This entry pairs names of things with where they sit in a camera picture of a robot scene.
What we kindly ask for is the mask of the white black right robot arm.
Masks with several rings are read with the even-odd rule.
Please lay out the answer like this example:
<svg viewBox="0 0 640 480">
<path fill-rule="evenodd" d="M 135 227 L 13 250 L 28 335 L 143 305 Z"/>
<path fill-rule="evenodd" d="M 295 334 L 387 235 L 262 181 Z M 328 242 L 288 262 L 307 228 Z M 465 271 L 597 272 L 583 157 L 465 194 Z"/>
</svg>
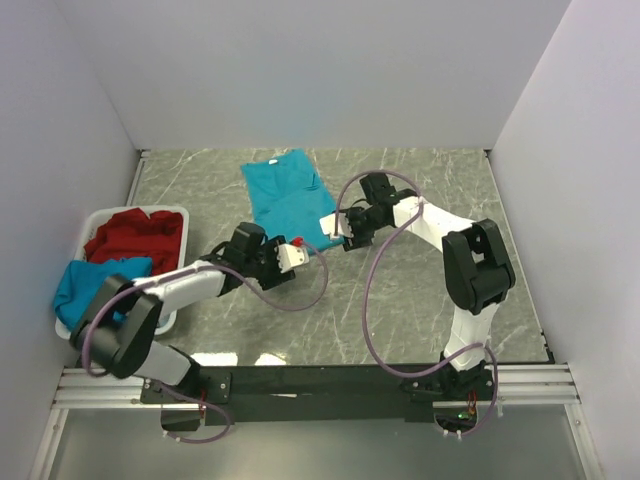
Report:
<svg viewBox="0 0 640 480">
<path fill-rule="evenodd" d="M 355 176 L 368 204 L 366 208 L 338 207 L 328 233 L 344 240 L 345 250 L 371 244 L 376 231 L 393 233 L 390 247 L 409 232 L 437 249 L 443 259 L 445 286 L 454 304 L 450 336 L 440 361 L 418 372 L 405 372 L 371 355 L 387 373 L 403 380 L 435 375 L 440 390 L 460 399 L 486 382 L 498 382 L 485 365 L 494 360 L 487 342 L 493 318 L 516 283 L 516 275 L 498 225 L 490 220 L 473 221 L 429 202 L 414 182 L 398 190 L 389 181 L 389 170 L 369 170 Z"/>
</svg>

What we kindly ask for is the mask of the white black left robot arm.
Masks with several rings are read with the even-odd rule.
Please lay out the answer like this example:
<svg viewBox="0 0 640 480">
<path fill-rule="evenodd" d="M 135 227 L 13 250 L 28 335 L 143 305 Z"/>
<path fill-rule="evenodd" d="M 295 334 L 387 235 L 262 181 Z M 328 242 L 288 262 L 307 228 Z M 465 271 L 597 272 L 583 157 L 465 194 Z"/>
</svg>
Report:
<svg viewBox="0 0 640 480">
<path fill-rule="evenodd" d="M 179 349 L 158 343 L 158 322 L 193 303 L 225 295 L 254 279 L 269 290 L 294 279 L 306 264 L 302 243 L 268 238 L 256 224 L 242 222 L 230 240 L 195 262 L 164 274 L 129 280 L 109 276 L 90 300 L 70 335 L 83 362 L 119 379 L 163 383 L 176 401 L 206 393 L 200 364 Z"/>
</svg>

